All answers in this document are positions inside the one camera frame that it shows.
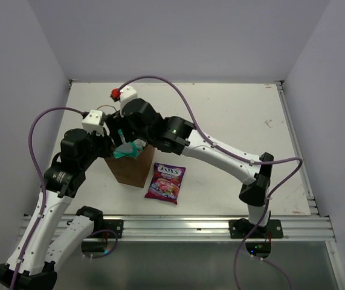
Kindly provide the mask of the teal candy bag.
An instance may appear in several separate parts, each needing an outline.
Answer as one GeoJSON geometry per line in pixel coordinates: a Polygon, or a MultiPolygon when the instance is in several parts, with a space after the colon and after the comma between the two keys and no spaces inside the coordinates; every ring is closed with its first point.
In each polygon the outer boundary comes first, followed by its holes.
{"type": "Polygon", "coordinates": [[[118,130],[118,134],[123,144],[114,149],[113,157],[115,159],[123,157],[136,158],[144,150],[146,142],[136,139],[127,143],[121,130],[118,130]]]}

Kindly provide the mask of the purple Fox's candy bag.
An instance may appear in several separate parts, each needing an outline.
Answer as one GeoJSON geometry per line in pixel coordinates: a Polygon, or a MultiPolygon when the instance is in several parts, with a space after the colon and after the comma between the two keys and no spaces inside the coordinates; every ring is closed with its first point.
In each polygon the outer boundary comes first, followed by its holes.
{"type": "Polygon", "coordinates": [[[153,169],[153,176],[144,197],[177,205],[186,168],[154,163],[153,169]]]}

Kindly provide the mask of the brown paper bag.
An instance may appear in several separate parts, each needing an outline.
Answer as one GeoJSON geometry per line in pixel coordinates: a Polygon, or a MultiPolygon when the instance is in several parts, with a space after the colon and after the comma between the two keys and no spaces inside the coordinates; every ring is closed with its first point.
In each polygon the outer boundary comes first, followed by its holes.
{"type": "Polygon", "coordinates": [[[136,157],[115,159],[112,155],[105,159],[113,176],[120,184],[143,188],[152,165],[155,149],[146,143],[144,150],[136,157]]]}

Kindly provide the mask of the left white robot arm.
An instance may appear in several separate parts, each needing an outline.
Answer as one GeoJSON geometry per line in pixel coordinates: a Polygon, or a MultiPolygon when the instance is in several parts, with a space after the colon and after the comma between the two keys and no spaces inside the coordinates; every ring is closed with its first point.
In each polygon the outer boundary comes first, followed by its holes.
{"type": "Polygon", "coordinates": [[[53,289],[59,270],[82,240],[104,232],[102,211],[83,206],[65,231],[54,235],[86,179],[86,170],[111,153],[112,140],[104,129],[100,133],[72,129],[64,134],[60,152],[41,176],[44,184],[28,227],[7,262],[0,264],[0,284],[8,289],[53,289]]]}

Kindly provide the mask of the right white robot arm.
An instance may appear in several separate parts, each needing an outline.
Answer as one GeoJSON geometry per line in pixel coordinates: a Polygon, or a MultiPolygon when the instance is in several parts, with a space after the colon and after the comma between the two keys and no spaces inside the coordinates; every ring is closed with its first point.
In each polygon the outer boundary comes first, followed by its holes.
{"type": "Polygon", "coordinates": [[[243,153],[203,133],[192,122],[178,116],[162,117],[152,105],[136,98],[120,111],[108,115],[105,125],[115,146],[141,140],[164,153],[194,158],[237,178],[239,199],[248,207],[248,230],[255,237],[269,231],[268,189],[271,183],[270,153],[243,153]]]}

